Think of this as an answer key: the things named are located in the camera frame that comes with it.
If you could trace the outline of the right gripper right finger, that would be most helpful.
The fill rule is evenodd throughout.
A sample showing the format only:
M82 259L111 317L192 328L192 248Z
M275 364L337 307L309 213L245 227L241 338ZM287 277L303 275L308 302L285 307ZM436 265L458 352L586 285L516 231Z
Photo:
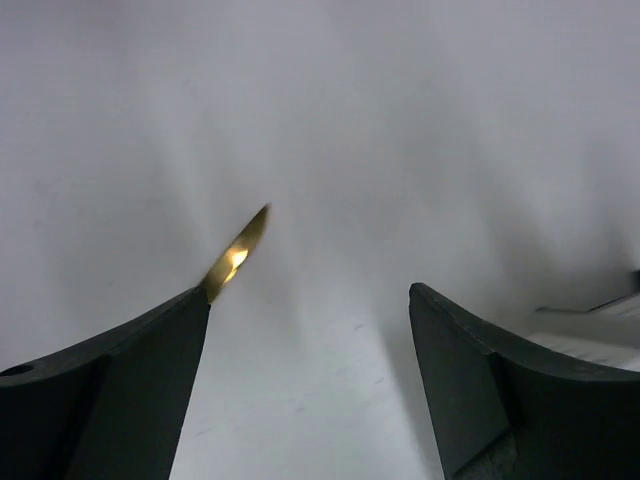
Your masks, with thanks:
M446 478L638 478L638 373L540 346L423 283L409 317Z

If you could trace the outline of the white front utensil holder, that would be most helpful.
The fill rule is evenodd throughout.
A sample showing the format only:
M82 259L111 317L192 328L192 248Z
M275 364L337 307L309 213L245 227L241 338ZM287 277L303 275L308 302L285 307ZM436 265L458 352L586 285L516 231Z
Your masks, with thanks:
M634 291L586 311L541 308L527 320L526 338L557 353L598 365L639 370L639 272Z

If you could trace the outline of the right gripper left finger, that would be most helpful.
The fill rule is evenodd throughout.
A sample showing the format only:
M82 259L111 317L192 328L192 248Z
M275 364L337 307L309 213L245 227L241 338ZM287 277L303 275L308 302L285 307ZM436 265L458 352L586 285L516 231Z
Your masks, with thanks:
M169 478L209 310L195 287L2 371L2 478Z

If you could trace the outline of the gold knife dark handle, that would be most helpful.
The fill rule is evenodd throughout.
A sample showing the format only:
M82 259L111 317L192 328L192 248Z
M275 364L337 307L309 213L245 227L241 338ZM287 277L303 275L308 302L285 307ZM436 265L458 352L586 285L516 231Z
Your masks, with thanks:
M271 205L265 204L218 256L200 281L212 304L259 245L267 228Z

